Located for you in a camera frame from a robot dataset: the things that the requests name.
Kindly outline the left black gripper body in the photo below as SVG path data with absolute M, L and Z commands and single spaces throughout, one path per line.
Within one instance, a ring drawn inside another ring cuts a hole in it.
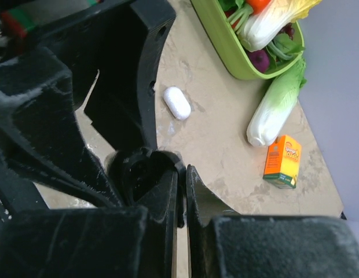
M 92 67 L 106 25 L 130 1 L 0 1 L 5 59 Z

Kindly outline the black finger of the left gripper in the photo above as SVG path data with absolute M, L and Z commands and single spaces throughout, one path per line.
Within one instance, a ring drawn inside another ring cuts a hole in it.
M 45 47 L 0 63 L 0 161 L 97 207 L 123 204 L 80 132 L 72 72 Z
M 51 50 L 72 72 L 74 103 L 115 149 L 157 147 L 155 90 L 176 13 L 167 1 L 102 1 L 45 25 L 29 47 Z

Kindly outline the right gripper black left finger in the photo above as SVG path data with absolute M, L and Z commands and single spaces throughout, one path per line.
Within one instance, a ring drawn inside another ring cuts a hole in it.
M 133 207 L 24 211 L 0 231 L 0 277 L 175 277 L 176 172 Z

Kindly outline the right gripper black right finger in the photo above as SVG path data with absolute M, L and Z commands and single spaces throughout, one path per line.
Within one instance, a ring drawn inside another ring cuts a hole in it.
M 186 171 L 190 277 L 359 277 L 359 244 L 332 217 L 241 215 Z

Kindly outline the black earbud charging case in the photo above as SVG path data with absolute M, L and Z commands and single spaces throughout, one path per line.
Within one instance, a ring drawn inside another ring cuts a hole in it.
M 185 226 L 184 184 L 186 167 L 179 155 L 163 150 L 140 147 L 110 154 L 105 167 L 112 184 L 125 205 L 135 205 L 159 183 L 166 170 L 177 173 L 177 227 Z

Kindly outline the white earbud charging case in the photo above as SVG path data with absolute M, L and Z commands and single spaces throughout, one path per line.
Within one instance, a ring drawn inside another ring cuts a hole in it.
M 163 99 L 177 120 L 185 121 L 188 119 L 192 109 L 181 89 L 175 86 L 168 87 L 164 91 Z

